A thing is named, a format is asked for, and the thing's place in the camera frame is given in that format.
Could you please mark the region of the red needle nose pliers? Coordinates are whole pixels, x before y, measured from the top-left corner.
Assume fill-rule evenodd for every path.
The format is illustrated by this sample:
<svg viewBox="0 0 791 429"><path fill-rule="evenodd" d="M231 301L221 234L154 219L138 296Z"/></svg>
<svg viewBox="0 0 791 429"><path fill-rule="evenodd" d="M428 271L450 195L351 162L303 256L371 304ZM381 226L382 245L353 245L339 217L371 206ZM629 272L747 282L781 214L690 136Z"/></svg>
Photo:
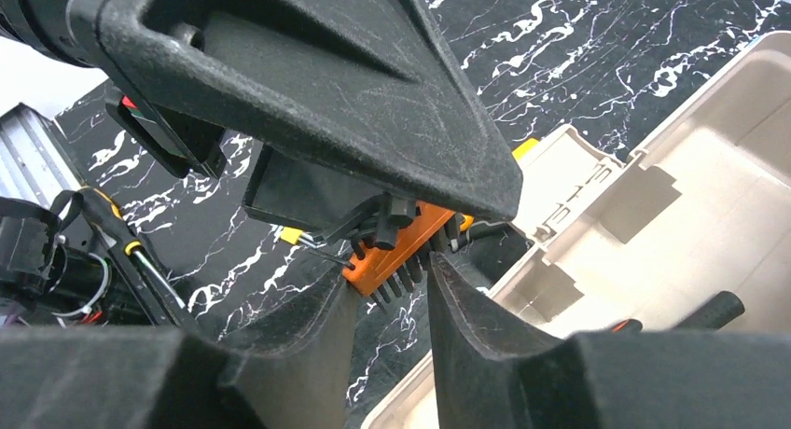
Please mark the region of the red needle nose pliers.
<svg viewBox="0 0 791 429"><path fill-rule="evenodd" d="M612 333L638 333L641 332L643 328L644 325L641 321L629 318L612 325L608 330Z"/></svg>

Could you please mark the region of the beige plastic tool box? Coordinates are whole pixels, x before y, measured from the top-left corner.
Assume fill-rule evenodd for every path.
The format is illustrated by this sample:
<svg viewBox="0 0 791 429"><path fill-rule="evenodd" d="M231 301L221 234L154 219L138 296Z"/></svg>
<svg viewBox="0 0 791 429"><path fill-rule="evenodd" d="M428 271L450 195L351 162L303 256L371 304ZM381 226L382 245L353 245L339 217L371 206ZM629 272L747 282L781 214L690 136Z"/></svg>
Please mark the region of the beige plastic tool box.
<svg viewBox="0 0 791 429"><path fill-rule="evenodd" d="M714 332L790 339L790 34L750 43L626 160L577 129L520 161L514 228L531 248L483 294L568 339L625 319L674 329L716 293L745 312ZM443 428L428 354L364 419Z"/></svg>

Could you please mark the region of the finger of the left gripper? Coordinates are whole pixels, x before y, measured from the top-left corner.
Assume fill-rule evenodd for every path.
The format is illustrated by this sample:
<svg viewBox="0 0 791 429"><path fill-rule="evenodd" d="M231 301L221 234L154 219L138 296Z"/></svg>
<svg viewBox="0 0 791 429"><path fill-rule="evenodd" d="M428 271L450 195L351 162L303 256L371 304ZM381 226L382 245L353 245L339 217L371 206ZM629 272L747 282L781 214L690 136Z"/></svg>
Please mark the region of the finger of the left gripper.
<svg viewBox="0 0 791 429"><path fill-rule="evenodd" d="M69 0L67 17L174 176L219 176L233 130L407 198L517 213L521 170L425 0Z"/></svg>
<svg viewBox="0 0 791 429"><path fill-rule="evenodd" d="M321 231L382 189L356 177L264 146L243 195L249 217L273 225Z"/></svg>

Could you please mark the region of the orange handle pliers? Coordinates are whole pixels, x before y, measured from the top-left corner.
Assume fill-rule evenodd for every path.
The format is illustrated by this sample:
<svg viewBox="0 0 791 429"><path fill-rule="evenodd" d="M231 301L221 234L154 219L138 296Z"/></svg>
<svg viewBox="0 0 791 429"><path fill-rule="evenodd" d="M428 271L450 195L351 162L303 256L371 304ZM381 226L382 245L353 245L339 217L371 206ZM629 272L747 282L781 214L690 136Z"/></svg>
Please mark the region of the orange handle pliers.
<svg viewBox="0 0 791 429"><path fill-rule="evenodd" d="M526 155L538 144L539 144L538 140L534 138L530 138L525 142L523 142L522 144L520 144L517 148L515 148L512 151L512 156L516 161L520 161L523 158L525 158ZM463 214L463 221L460 225L460 230L461 231L468 230L474 224L474 221L475 221L474 217L467 214Z"/></svg>

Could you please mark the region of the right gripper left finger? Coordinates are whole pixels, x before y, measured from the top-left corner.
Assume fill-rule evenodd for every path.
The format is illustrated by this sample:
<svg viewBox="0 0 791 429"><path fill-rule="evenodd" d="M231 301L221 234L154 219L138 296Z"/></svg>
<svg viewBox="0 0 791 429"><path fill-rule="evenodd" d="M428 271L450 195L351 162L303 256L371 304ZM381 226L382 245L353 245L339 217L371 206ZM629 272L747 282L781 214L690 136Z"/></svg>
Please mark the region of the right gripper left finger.
<svg viewBox="0 0 791 429"><path fill-rule="evenodd" d="M212 342L174 326L1 333L5 428L341 428L359 298L328 272Z"/></svg>

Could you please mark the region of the black handle hammer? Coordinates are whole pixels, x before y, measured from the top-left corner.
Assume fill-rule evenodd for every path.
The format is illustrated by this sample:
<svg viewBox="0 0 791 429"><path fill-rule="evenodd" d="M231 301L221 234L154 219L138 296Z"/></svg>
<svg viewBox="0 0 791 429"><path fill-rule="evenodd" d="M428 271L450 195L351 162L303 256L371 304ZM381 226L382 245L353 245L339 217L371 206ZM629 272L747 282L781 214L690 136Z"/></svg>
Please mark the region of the black handle hammer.
<svg viewBox="0 0 791 429"><path fill-rule="evenodd" d="M722 290L710 297L673 328L719 330L743 315L744 312L745 307L741 299L733 292Z"/></svg>

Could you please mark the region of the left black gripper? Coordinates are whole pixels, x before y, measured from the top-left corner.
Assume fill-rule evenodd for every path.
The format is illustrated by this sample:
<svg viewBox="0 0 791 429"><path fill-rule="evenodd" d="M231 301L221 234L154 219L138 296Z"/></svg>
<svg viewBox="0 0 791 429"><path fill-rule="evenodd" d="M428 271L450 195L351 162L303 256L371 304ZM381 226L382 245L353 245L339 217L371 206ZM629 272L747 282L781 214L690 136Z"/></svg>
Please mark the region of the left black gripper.
<svg viewBox="0 0 791 429"><path fill-rule="evenodd" d="M104 94L108 116L176 177L188 172L219 177L226 165L220 149L225 130L153 104L123 80L120 71L90 49L95 38L79 42L68 17L70 0L1 0L1 36L23 43L59 62L98 68L111 80Z"/></svg>

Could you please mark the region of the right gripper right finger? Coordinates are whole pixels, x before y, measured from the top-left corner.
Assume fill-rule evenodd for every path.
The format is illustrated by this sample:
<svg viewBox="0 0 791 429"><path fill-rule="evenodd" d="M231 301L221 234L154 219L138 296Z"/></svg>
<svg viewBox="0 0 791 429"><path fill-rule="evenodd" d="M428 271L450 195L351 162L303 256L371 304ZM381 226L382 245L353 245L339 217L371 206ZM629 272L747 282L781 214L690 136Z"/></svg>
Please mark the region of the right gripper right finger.
<svg viewBox="0 0 791 429"><path fill-rule="evenodd" d="M790 339L710 330L555 338L441 253L428 306L443 428L786 428Z"/></svg>

